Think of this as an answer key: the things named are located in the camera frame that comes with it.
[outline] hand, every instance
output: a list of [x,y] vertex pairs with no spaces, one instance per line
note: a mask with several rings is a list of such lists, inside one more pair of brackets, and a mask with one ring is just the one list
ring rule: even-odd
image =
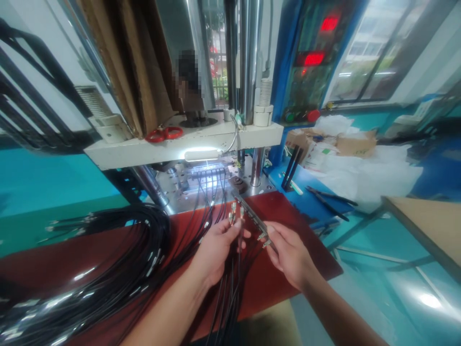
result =
[[251,237],[251,233],[243,230],[242,225],[242,220],[238,219],[234,226],[230,227],[229,220],[226,219],[211,226],[203,237],[189,268],[200,275],[209,287],[217,284],[221,279],[231,244],[240,232],[243,232],[240,247],[242,250],[246,247],[243,238]]
[[267,247],[267,253],[274,266],[285,274],[288,282],[299,291],[303,290],[309,280],[321,278],[320,273],[312,262],[309,251],[299,235],[291,229],[277,222],[264,222],[267,234],[274,243],[277,253]]

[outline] scissors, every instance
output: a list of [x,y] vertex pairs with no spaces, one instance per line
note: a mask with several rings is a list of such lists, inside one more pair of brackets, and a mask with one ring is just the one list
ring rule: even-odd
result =
[[157,130],[152,131],[146,136],[146,141],[149,143],[159,143],[167,139],[176,139],[182,136],[180,127],[165,127],[159,126]]
[[339,200],[339,201],[342,201],[342,202],[349,203],[349,204],[351,204],[353,206],[358,206],[357,203],[355,203],[354,201],[351,201],[350,199],[340,197],[340,196],[337,196],[337,195],[334,195],[334,194],[330,194],[330,193],[327,193],[327,192],[322,192],[322,191],[316,190],[316,189],[314,189],[314,188],[312,188],[310,186],[306,186],[306,190],[309,191],[309,192],[312,192],[318,198],[318,200],[325,206],[325,208],[327,208],[333,214],[335,214],[335,215],[339,216],[340,218],[342,218],[344,221],[349,221],[349,219],[346,216],[344,216],[344,214],[342,214],[339,211],[337,211],[336,209],[334,209],[327,201],[325,201],[325,199],[321,195],[324,195],[326,197],[330,197],[331,199],[336,199],[336,200]]

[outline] green button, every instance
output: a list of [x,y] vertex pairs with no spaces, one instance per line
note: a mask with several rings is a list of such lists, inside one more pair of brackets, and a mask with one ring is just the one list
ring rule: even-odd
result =
[[294,120],[294,114],[293,114],[293,113],[289,113],[289,114],[285,117],[285,120],[286,120],[288,123],[292,123],[293,120]]

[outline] red button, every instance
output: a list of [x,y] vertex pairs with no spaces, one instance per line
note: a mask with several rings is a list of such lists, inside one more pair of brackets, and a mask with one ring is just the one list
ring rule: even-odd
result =
[[320,117],[320,112],[319,110],[313,110],[310,111],[307,115],[307,121],[310,123],[314,123],[317,121],[317,119]]

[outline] red digital display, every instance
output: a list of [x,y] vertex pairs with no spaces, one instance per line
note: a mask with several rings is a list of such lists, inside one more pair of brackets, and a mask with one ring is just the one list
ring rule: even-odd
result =
[[310,52],[309,54],[307,54],[306,59],[304,60],[304,66],[320,65],[324,57],[325,53],[322,51]]
[[338,17],[329,16],[323,20],[321,31],[333,31],[338,25]]

